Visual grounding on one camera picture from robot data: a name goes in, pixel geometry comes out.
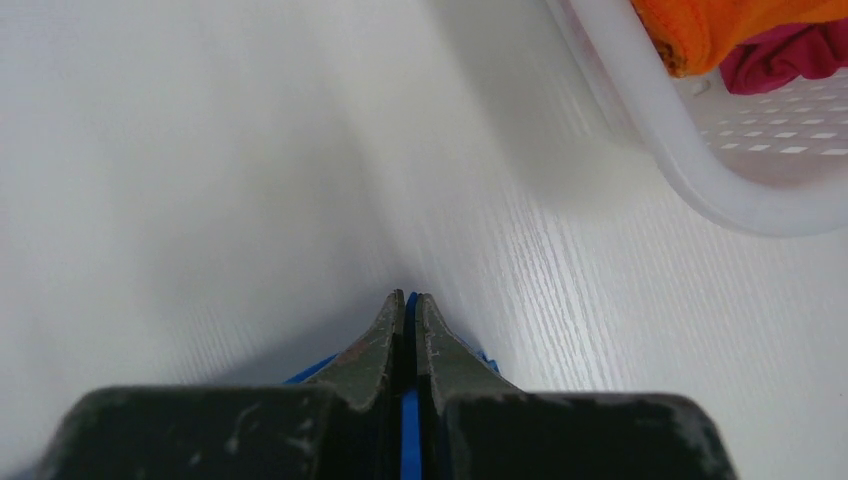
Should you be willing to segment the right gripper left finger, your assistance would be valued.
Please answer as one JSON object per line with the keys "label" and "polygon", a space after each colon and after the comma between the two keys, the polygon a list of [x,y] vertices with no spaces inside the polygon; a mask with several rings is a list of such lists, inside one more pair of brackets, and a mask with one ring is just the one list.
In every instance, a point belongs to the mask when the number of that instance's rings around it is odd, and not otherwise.
{"label": "right gripper left finger", "polygon": [[405,296],[299,383],[122,386],[83,396],[40,479],[396,479]]}

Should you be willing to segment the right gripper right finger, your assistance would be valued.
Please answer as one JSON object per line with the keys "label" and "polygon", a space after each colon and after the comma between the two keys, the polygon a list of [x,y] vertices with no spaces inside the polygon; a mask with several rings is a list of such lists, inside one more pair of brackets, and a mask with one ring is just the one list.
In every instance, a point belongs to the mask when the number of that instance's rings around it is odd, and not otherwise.
{"label": "right gripper right finger", "polygon": [[733,479],[719,429],[666,393],[527,392],[415,301],[426,479]]}

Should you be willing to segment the blue t shirt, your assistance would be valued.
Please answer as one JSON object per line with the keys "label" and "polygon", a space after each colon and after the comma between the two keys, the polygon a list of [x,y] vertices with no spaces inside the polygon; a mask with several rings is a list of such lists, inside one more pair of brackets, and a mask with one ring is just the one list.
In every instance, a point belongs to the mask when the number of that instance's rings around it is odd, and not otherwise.
{"label": "blue t shirt", "polygon": [[318,478],[430,478],[439,413],[429,334],[479,385],[508,386],[495,360],[450,330],[431,295],[395,290],[351,345],[286,381],[333,394],[316,421]]}

